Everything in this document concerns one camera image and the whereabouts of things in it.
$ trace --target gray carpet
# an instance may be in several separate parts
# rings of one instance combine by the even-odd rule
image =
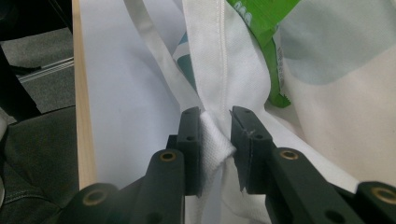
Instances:
[[[2,43],[10,64],[35,67],[73,57],[73,36],[67,29],[28,36]],[[42,112],[75,104],[74,67],[54,72],[22,84]],[[0,110],[8,123],[15,119]]]

